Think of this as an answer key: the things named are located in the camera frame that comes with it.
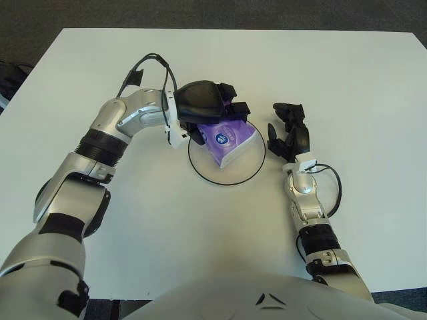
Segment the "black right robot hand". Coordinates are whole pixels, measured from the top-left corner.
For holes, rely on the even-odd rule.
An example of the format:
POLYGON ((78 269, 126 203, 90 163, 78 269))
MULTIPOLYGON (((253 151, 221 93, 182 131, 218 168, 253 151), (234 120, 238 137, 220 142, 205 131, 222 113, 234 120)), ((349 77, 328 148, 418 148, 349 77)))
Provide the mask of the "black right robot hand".
POLYGON ((268 124, 268 149, 287 162, 294 162, 296 155, 310 151, 310 134, 304 123, 302 104, 274 103, 276 115, 284 122, 286 139, 277 137, 274 126, 268 124))

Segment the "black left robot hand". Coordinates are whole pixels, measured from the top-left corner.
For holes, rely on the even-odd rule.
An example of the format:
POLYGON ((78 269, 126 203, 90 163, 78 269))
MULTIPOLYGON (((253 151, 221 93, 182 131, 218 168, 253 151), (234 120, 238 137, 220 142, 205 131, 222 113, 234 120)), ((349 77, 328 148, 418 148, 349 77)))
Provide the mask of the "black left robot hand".
POLYGON ((177 118, 190 138, 204 145, 199 125, 216 125, 222 121, 246 121, 248 104, 234 102, 237 93, 232 85, 213 81, 194 81, 174 93, 177 118))

